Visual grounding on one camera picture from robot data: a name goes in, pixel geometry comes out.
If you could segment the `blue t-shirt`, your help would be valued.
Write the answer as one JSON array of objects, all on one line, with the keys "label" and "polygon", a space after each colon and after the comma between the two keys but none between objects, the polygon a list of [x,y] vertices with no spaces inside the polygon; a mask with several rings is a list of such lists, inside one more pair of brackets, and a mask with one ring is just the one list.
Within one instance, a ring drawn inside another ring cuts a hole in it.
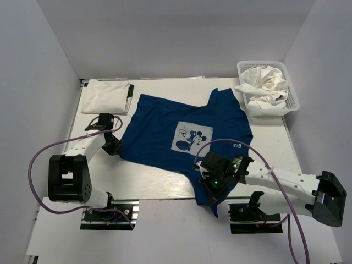
[{"label": "blue t-shirt", "polygon": [[122,136],[124,160],[185,175],[194,188],[198,205],[217,213],[194,170],[194,159],[209,151],[231,159],[248,155],[253,134],[246,113],[232,89],[212,90],[201,107],[146,94],[140,95]]}]

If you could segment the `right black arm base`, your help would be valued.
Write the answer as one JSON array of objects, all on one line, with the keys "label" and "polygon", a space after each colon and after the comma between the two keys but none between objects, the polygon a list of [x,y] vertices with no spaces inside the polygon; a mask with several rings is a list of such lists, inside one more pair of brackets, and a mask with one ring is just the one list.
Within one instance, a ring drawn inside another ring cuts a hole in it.
[{"label": "right black arm base", "polygon": [[267,215],[246,203],[229,203],[228,214],[232,234],[283,233],[280,214]]}]

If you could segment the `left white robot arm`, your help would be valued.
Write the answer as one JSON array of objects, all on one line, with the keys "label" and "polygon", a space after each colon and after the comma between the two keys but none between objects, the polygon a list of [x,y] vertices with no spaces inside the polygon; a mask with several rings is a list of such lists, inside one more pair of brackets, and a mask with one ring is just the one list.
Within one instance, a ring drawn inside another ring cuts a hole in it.
[{"label": "left white robot arm", "polygon": [[115,119],[110,113],[100,113],[98,121],[85,129],[98,134],[79,139],[68,151],[49,159],[48,197],[51,201],[97,208],[103,219],[115,216],[116,205],[111,202],[112,195],[94,188],[89,172],[89,162],[99,150],[115,156],[122,148],[122,141],[112,132]]}]

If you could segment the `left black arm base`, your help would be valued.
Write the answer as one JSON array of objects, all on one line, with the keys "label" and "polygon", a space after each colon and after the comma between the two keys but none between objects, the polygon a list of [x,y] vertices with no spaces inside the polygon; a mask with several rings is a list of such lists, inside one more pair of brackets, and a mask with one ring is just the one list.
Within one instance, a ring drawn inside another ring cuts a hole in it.
[{"label": "left black arm base", "polygon": [[[111,206],[122,211],[136,225],[139,213],[139,201],[112,201]],[[80,223],[81,230],[116,230],[132,231],[132,227],[125,217],[116,211],[97,212],[92,209],[84,210]]]}]

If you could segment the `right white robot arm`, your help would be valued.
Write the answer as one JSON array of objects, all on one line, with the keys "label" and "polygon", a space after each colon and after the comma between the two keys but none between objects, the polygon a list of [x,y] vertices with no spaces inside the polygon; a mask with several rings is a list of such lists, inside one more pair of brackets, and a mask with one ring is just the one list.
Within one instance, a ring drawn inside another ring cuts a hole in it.
[{"label": "right white robot arm", "polygon": [[227,159],[214,152],[207,153],[194,168],[201,173],[200,184],[210,205],[224,200],[231,185],[270,189],[253,192],[247,203],[232,204],[229,214],[233,222],[265,222],[271,215],[296,213],[330,227],[342,226],[347,192],[331,172],[313,175],[269,170],[248,156]]}]

